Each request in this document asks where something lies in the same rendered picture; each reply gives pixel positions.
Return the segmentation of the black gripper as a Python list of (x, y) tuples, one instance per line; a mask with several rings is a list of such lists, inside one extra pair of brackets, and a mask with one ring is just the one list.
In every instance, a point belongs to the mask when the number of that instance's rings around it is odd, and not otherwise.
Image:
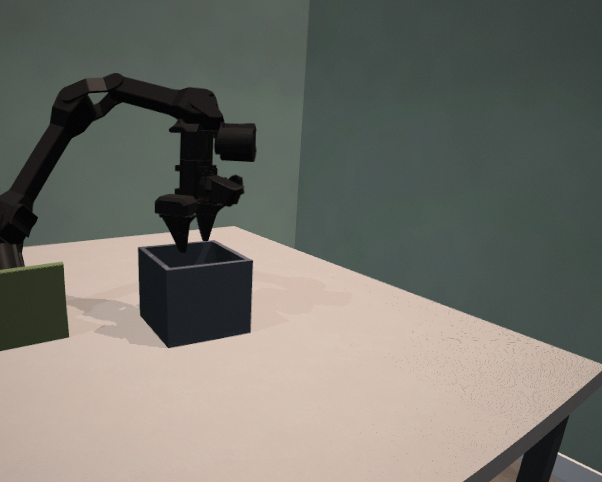
[[(201, 238), (203, 241), (208, 241), (216, 215), (224, 207), (219, 201), (209, 197), (196, 199), (201, 174), (209, 169), (211, 175), (216, 168), (216, 165), (212, 165), (212, 161), (180, 159), (180, 165), (175, 165), (175, 171), (180, 171), (179, 188), (175, 189), (175, 194), (160, 196), (155, 201), (155, 213), (163, 218), (182, 253), (187, 250), (190, 223), (197, 218)], [(198, 208), (197, 202), (199, 202)]]

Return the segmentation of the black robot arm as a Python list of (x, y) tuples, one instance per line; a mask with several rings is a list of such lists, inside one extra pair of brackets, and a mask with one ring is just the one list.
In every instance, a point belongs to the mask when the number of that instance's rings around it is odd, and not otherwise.
[[(103, 92), (108, 94), (93, 104), (88, 94)], [(212, 160), (215, 149), (224, 161), (255, 161), (256, 125), (225, 123), (217, 99), (208, 89), (176, 90), (119, 73), (80, 80), (59, 92), (48, 128), (12, 187), (0, 195), (0, 270), (25, 267), (23, 242), (38, 219), (33, 203), (70, 140), (122, 102), (176, 118), (169, 132), (181, 133), (180, 159)], [(201, 174), (197, 198), (206, 198), (206, 192), (230, 207), (244, 194), (243, 179), (238, 175), (229, 179), (218, 176), (217, 168), (209, 175), (207, 169)]]

